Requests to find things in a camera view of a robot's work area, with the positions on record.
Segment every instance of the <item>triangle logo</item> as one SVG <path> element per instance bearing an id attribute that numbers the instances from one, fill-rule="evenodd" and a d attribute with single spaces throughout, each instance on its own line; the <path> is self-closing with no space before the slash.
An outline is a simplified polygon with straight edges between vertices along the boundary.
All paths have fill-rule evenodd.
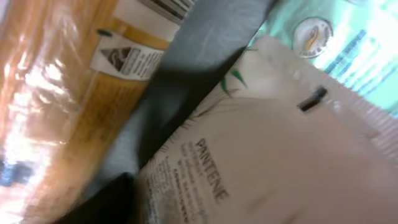
<path id="1" fill-rule="evenodd" d="M 125 62 L 131 52 L 131 47 L 123 47 L 118 49 L 102 49 L 101 54 L 108 60 L 108 62 L 120 72 L 123 69 Z"/>

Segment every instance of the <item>brown plastic package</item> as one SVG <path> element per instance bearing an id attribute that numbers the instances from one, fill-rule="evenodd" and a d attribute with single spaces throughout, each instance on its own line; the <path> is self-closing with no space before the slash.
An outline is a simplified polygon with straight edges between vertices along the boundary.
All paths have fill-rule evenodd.
<path id="1" fill-rule="evenodd" d="M 48 223 L 76 203 L 192 7 L 185 2 L 10 2 L 0 30 L 1 223 Z"/>

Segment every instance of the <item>teal package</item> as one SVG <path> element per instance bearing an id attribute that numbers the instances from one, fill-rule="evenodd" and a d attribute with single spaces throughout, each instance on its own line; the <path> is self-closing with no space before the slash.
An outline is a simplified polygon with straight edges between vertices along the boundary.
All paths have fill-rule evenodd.
<path id="1" fill-rule="evenodd" d="M 398 117 L 398 0 L 279 0 L 265 34 Z"/>

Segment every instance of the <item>barcode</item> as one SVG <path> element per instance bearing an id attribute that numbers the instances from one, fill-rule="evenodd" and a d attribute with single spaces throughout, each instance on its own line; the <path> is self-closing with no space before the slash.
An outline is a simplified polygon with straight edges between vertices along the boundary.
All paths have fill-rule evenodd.
<path id="1" fill-rule="evenodd" d="M 181 24 L 196 0 L 140 0 L 168 20 Z"/>

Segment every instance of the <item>gray surface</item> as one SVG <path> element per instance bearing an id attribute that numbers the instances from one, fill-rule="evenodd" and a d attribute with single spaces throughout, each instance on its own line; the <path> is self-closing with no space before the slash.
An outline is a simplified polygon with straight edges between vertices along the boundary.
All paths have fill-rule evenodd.
<path id="1" fill-rule="evenodd" d="M 198 0 L 87 195 L 122 172 L 138 173 L 228 72 L 272 2 Z"/>

